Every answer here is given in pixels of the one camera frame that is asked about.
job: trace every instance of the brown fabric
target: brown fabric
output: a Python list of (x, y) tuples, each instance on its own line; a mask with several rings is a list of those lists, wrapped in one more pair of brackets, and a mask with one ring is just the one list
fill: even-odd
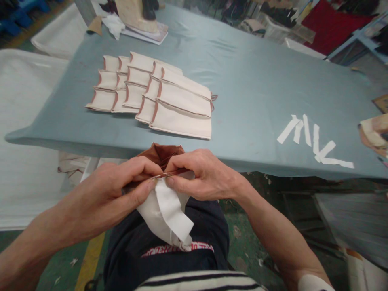
[(145, 156), (155, 164), (159, 165), (162, 170), (165, 170), (172, 156), (184, 154), (184, 149), (180, 145), (160, 145), (153, 143), (152, 146), (137, 156)]

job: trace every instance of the table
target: table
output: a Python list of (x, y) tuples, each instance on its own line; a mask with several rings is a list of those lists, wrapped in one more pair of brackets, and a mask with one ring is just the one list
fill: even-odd
[[(107, 158), (131, 158), (152, 142), (181, 144), (186, 151), (208, 148), (240, 172), (387, 177), (388, 169), (358, 136), (359, 121), (380, 114), (362, 75), (170, 5), (157, 11), (157, 18), (169, 26), (160, 46), (124, 35), (116, 41), (105, 27), (103, 37), (86, 35), (32, 125), (6, 140)], [(153, 131), (133, 116), (84, 108), (93, 97), (103, 55), (129, 56), (130, 51), (177, 66), (219, 95), (210, 141)], [(311, 134), (318, 124), (321, 148), (330, 140), (337, 144), (328, 157), (353, 162), (355, 169), (316, 162), (303, 134), (299, 145), (292, 137), (279, 144), (291, 114), (306, 114)]]

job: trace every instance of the hand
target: hand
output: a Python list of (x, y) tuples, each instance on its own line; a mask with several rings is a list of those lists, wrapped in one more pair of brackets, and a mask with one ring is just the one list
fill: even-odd
[(241, 174), (223, 164), (207, 149), (173, 156), (165, 172), (181, 168), (194, 171), (196, 178), (187, 180), (171, 176), (166, 179), (167, 184), (175, 191), (188, 194), (197, 200), (236, 199), (241, 187), (248, 183)]
[(123, 186), (139, 177), (162, 174), (162, 169), (146, 157), (135, 157), (121, 165), (103, 164), (53, 208), (41, 213), (27, 228), (35, 236), (50, 239), (53, 252), (91, 239), (122, 221), (142, 204), (155, 187), (146, 180), (122, 196)]

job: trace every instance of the finger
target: finger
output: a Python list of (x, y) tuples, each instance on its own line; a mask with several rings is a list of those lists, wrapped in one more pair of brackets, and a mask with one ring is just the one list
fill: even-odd
[(163, 170), (146, 157), (134, 157), (119, 165), (114, 170), (119, 187), (128, 184), (135, 176), (140, 174), (147, 174), (150, 177), (163, 174)]
[(178, 156), (173, 156), (170, 158), (169, 163), (167, 164), (166, 169), (164, 170), (166, 173), (170, 173), (176, 171), (178, 169), (186, 168), (188, 170), (192, 170), (195, 172), (195, 164), (193, 159), (193, 153), (185, 153)]
[(187, 180), (179, 176), (171, 176), (166, 179), (169, 187), (179, 193), (185, 193), (190, 196), (196, 196), (200, 191), (201, 181), (199, 179)]
[(118, 212), (131, 213), (147, 199), (150, 191), (155, 188), (156, 179), (146, 180), (130, 191), (112, 202), (112, 207)]

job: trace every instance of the folded fabric piece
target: folded fabric piece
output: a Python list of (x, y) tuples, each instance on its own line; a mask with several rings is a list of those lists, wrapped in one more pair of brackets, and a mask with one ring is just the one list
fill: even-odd
[(158, 97), (159, 87), (160, 81), (154, 78), (154, 76), (151, 76), (144, 96), (155, 101), (155, 99)]
[(210, 139), (211, 137), (210, 117), (185, 111), (163, 103), (158, 99), (156, 99), (154, 115), (149, 126), (152, 129), (179, 135), (203, 139)]
[(117, 73), (117, 83), (115, 89), (126, 89), (125, 82), (127, 80), (127, 74), (124, 73)]
[(116, 72), (119, 67), (118, 58), (104, 55), (104, 70)]
[(130, 62), (131, 62), (131, 58), (124, 57), (124, 56), (118, 56), (118, 70), (117, 70), (117, 72), (127, 74), (128, 73), (128, 66), (129, 66)]
[(114, 90), (117, 85), (117, 73), (106, 70), (98, 70), (100, 74), (100, 80), (97, 84), (97, 88)]
[[(139, 156), (148, 157), (164, 169), (170, 157), (182, 153), (184, 150), (181, 146), (154, 143), (150, 149)], [(186, 179), (195, 178), (192, 171), (181, 173), (180, 176)], [(165, 179), (165, 177), (157, 179), (155, 189), (137, 210), (158, 238), (179, 247), (182, 251), (190, 251), (192, 238), (189, 233), (194, 223), (184, 214), (189, 196), (169, 188)]]
[(143, 102), (142, 95), (146, 92), (146, 89), (142, 86), (131, 83), (126, 83), (126, 87), (126, 98), (123, 106), (128, 108), (137, 108), (137, 112), (139, 112), (139, 108)]
[(135, 119), (145, 124), (149, 124), (154, 116), (154, 111), (155, 101), (143, 96), (139, 113), (136, 114)]
[(123, 104), (127, 99), (127, 89), (116, 89), (116, 97), (112, 106), (112, 113), (138, 113), (138, 108), (127, 108)]
[(97, 111), (110, 112), (116, 99), (116, 92), (107, 89), (94, 88), (92, 102), (85, 107)]
[(139, 69), (135, 69), (132, 67), (128, 68), (128, 78), (127, 82), (131, 82), (134, 84), (138, 84), (146, 87), (150, 80), (150, 74), (145, 71), (141, 71)]
[(211, 92), (207, 87), (171, 70), (164, 70), (164, 68), (162, 68), (162, 80), (198, 94), (209, 101), (211, 100)]
[(211, 117), (209, 100), (168, 82), (160, 83), (158, 100), (194, 114)]
[(152, 74), (152, 72), (154, 70), (154, 62), (160, 63), (163, 67), (166, 67), (167, 69), (169, 69), (177, 74), (182, 74), (182, 70), (177, 68), (177, 67), (174, 67), (174, 66), (167, 64), (165, 62), (162, 62), (162, 61), (159, 61), (159, 60), (156, 60), (156, 59), (153, 59), (153, 58), (150, 58), (150, 57), (147, 57), (145, 55), (141, 55), (141, 54), (138, 54), (135, 52), (131, 52), (131, 61), (128, 64), (128, 66), (134, 67), (134, 68), (137, 68), (139, 70), (149, 72), (150, 74)]

